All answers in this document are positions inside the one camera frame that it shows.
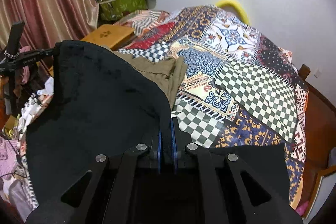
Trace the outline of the white wall socket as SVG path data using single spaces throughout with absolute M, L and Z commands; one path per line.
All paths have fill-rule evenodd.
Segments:
M 316 69 L 315 73 L 313 74 L 315 78 L 319 78 L 320 75 L 322 75 L 321 71 L 319 69 Z

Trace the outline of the pink cloth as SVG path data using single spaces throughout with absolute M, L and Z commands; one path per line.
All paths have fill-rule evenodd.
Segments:
M 23 53 L 23 52 L 28 52 L 30 50 L 31 50 L 30 46 L 24 46 L 24 47 L 19 49 L 19 52 Z M 21 82 L 20 82 L 21 85 L 24 85 L 29 81 L 29 78 L 30 78 L 29 66 L 25 66 L 25 67 L 22 68 L 20 77 L 21 77 Z

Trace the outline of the yellow headboard cushion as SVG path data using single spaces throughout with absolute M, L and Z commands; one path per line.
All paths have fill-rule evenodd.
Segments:
M 246 11 L 237 0 L 220 0 L 215 5 L 217 7 L 220 7 L 221 9 L 224 9 L 226 7 L 232 8 L 244 24 L 250 25 L 250 21 Z

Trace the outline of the patchwork patterned bedspread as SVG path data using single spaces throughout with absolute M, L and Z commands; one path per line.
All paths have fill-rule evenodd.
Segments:
M 205 148 L 283 144 L 288 201 L 297 206 L 306 152 L 307 86 L 286 52 L 257 29 L 214 6 L 184 8 L 167 22 L 172 28 L 166 34 L 151 30 L 131 48 L 117 52 L 155 63 L 183 57 L 188 67 L 170 108 L 171 118 L 177 118 L 191 140 Z M 20 151 L 26 175 L 23 198 L 36 208 L 26 133 L 27 129 Z

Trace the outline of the khaki pants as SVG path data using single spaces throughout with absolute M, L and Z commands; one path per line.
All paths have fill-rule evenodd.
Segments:
M 103 48 L 125 60 L 144 77 L 156 83 L 167 96 L 170 108 L 173 109 L 178 89 L 188 67 L 183 57 L 168 58 L 155 63 L 145 57 L 133 57 L 131 54 L 112 51 L 107 46 Z

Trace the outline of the wooden bed frame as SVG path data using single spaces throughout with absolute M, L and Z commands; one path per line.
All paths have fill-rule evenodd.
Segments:
M 310 83 L 306 107 L 306 161 L 300 205 L 307 205 L 304 223 L 335 223 L 335 106 Z

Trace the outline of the black pants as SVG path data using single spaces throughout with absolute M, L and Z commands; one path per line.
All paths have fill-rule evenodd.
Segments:
M 54 97 L 27 128 L 28 223 L 290 223 L 284 147 L 194 144 L 161 89 L 91 43 L 55 46 Z M 157 170 L 162 132 L 161 173 Z

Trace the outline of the wooden lap desk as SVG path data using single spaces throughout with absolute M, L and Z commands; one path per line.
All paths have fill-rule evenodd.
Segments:
M 82 38 L 82 41 L 96 44 L 98 46 L 107 46 L 111 50 L 117 50 L 133 36 L 134 28 L 103 24 Z

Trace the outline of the green fabric storage box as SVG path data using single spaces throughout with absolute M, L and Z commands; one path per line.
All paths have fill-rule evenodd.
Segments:
M 100 18 L 105 21 L 118 21 L 137 10 L 147 10 L 146 0 L 105 0 L 98 4 Z

